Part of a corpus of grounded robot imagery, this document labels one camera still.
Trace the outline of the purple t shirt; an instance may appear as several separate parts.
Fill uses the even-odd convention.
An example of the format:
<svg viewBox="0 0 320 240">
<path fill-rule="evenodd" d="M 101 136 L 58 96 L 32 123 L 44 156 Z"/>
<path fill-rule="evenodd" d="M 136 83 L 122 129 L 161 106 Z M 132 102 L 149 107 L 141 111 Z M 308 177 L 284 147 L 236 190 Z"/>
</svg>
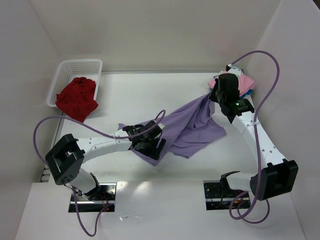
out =
<svg viewBox="0 0 320 240">
<path fill-rule="evenodd" d="M 216 140 L 227 135 L 225 129 L 212 118 L 215 103 L 210 94 L 200 96 L 166 115 L 162 138 L 166 143 L 159 155 L 162 160 L 167 153 L 189 159 Z"/>
</svg>

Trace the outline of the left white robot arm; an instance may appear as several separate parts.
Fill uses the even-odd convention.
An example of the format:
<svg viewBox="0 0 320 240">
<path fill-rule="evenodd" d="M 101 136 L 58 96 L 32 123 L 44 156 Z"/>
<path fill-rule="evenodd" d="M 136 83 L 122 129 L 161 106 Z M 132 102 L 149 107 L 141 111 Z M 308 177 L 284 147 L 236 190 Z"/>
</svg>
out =
<svg viewBox="0 0 320 240">
<path fill-rule="evenodd" d="M 75 138 L 66 134 L 46 154 L 45 161 L 56 185 L 71 185 L 94 200 L 102 193 L 101 185 L 82 165 L 100 156 L 130 150 L 158 161 L 166 143 L 162 138 L 164 127 L 151 120 L 145 125 L 125 126 L 110 137 Z"/>
</svg>

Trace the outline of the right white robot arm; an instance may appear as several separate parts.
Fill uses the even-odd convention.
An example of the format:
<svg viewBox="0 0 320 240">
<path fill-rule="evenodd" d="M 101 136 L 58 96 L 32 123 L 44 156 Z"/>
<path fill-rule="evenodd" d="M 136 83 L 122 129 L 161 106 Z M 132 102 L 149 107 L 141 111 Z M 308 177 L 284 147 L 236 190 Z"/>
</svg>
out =
<svg viewBox="0 0 320 240">
<path fill-rule="evenodd" d="M 240 98 L 239 79 L 233 73 L 222 73 L 215 79 L 209 99 L 219 104 L 221 112 L 239 131 L 256 157 L 256 174 L 232 171 L 221 175 L 224 192 L 251 192 L 259 201 L 292 191 L 298 164 L 287 160 L 276 148 L 257 118 L 255 109 L 246 98 Z"/>
</svg>

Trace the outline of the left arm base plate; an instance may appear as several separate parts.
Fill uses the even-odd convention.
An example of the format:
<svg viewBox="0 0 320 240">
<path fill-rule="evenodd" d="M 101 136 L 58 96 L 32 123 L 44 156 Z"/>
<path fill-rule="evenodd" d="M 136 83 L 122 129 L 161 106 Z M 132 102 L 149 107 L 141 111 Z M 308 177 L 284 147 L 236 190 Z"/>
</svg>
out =
<svg viewBox="0 0 320 240">
<path fill-rule="evenodd" d="M 106 208 L 104 212 L 114 212 L 116 188 L 116 183 L 101 183 L 100 192 L 93 198 L 89 198 L 76 188 L 76 194 L 71 193 L 68 212 L 76 213 L 75 199 L 80 213 L 98 213 L 103 208 Z"/>
</svg>

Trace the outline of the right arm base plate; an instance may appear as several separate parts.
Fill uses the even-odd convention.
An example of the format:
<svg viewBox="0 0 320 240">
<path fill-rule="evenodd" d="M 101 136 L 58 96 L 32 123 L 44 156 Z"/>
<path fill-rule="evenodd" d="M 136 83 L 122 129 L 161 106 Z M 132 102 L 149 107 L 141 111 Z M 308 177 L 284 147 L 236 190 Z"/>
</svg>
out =
<svg viewBox="0 0 320 240">
<path fill-rule="evenodd" d="M 204 197 L 206 210 L 228 210 L 233 199 L 241 194 L 242 190 L 231 190 L 223 193 L 219 180 L 204 181 Z M 249 194 L 239 197 L 234 202 L 232 209 L 248 209 L 251 206 Z"/>
</svg>

